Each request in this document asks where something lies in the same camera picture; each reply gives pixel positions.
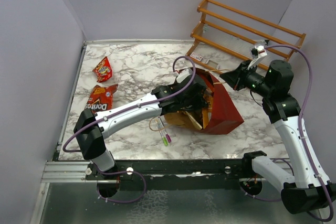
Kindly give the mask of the red brown paper bag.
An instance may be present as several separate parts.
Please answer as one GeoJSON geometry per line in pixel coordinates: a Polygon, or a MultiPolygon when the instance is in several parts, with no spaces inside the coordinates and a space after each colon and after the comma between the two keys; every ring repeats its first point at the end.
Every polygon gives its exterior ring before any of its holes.
{"type": "Polygon", "coordinates": [[[225,87],[212,74],[196,68],[196,75],[192,83],[196,82],[206,84],[204,95],[213,97],[209,125],[203,129],[202,109],[196,111],[183,110],[183,96],[186,90],[159,103],[162,108],[162,115],[168,124],[184,127],[195,132],[223,135],[230,133],[244,122],[225,87]]]}

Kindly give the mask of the red doritos chip bag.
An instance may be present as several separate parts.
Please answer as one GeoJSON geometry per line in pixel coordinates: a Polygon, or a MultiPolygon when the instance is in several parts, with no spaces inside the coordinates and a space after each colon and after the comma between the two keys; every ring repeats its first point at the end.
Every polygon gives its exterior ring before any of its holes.
{"type": "Polygon", "coordinates": [[[85,105],[85,109],[91,109],[93,112],[107,111],[112,109],[113,94],[116,92],[118,84],[108,87],[94,86],[85,105]]]}

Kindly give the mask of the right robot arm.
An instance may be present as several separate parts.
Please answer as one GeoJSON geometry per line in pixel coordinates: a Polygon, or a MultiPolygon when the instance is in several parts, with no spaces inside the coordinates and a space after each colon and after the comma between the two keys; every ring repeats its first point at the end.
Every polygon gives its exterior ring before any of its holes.
{"type": "Polygon", "coordinates": [[[262,97],[263,110],[285,145],[293,174],[284,171],[262,151],[244,154],[242,173],[246,177],[258,174],[268,180],[280,192],[281,201],[291,214],[325,208],[335,201],[335,184],[320,166],[304,120],[299,117],[301,107],[289,93],[293,80],[291,65],[274,60],[262,76],[255,67],[249,67],[250,62],[242,62],[220,78],[233,90],[248,88],[262,97]]]}

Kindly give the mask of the yellow kettle chips bag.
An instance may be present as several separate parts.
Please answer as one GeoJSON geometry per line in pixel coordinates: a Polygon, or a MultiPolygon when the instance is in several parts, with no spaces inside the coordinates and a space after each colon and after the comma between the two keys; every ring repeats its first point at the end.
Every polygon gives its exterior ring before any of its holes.
{"type": "Polygon", "coordinates": [[[213,108],[213,97],[211,95],[204,95],[204,99],[207,103],[206,108],[202,108],[202,123],[203,129],[205,129],[209,125],[209,121],[211,119],[212,108],[213,108]]]}

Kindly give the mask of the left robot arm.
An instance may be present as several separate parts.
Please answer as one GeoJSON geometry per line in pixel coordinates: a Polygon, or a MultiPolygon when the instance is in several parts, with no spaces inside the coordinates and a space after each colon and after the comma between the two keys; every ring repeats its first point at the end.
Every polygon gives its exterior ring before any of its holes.
{"type": "Polygon", "coordinates": [[[112,178],[117,165],[106,148],[105,139],[142,120],[205,108],[205,91],[206,84],[194,80],[187,88],[183,83],[158,86],[144,97],[111,111],[93,113],[84,109],[73,130],[84,160],[92,161],[102,178],[112,178]]]}

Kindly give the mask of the red cheez-it snack bag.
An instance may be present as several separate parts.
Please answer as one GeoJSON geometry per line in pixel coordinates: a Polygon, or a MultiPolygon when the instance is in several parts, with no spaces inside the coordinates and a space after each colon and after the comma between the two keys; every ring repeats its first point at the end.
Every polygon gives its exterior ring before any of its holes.
{"type": "Polygon", "coordinates": [[[97,82],[102,83],[108,81],[113,76],[113,70],[111,68],[108,57],[104,57],[92,70],[97,76],[97,82]]]}

